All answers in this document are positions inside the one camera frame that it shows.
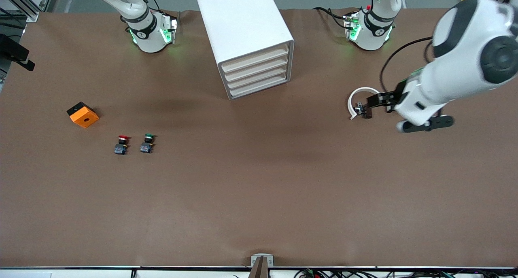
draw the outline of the brown paper sheet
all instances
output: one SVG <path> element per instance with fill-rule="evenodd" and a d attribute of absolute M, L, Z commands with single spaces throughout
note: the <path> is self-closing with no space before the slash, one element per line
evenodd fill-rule
<path fill-rule="evenodd" d="M 198 12 L 157 54 L 118 14 L 41 14 L 22 38 L 35 70 L 14 65 L 0 94 L 0 265 L 241 265 L 256 252 L 277 265 L 516 265 L 516 81 L 447 105 L 448 129 L 400 134 L 382 108 L 348 119 L 349 93 L 379 88 L 390 53 L 443 13 L 403 10 L 366 52 L 322 12 L 282 11 L 292 81 L 237 101 Z M 425 44 L 394 58 L 387 86 L 424 65 Z M 79 101 L 100 114 L 87 129 L 66 114 Z"/>

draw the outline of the orange cube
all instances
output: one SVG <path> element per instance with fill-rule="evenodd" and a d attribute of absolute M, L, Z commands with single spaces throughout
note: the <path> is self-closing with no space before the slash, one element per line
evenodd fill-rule
<path fill-rule="evenodd" d="M 83 128 L 89 127 L 99 120 L 99 116 L 83 102 L 77 103 L 66 112 L 75 124 Z"/>

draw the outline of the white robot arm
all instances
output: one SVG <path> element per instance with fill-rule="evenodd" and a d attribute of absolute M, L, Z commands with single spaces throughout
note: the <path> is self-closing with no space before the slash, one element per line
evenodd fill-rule
<path fill-rule="evenodd" d="M 115 8 L 128 24 L 133 42 L 146 53 L 161 51 L 174 43 L 176 18 L 150 9 L 144 0 L 103 0 Z"/>
<path fill-rule="evenodd" d="M 413 72 L 396 90 L 367 100 L 360 111 L 390 107 L 405 118 L 403 132 L 453 125 L 447 115 L 434 116 L 459 98 L 496 89 L 518 74 L 518 9 L 495 0 L 464 0 L 450 9 L 433 33 L 435 60 Z"/>
<path fill-rule="evenodd" d="M 360 10 L 344 19 L 346 36 L 366 51 L 379 49 L 388 40 L 394 19 L 399 13 L 401 0 L 372 0 L 367 11 Z"/>

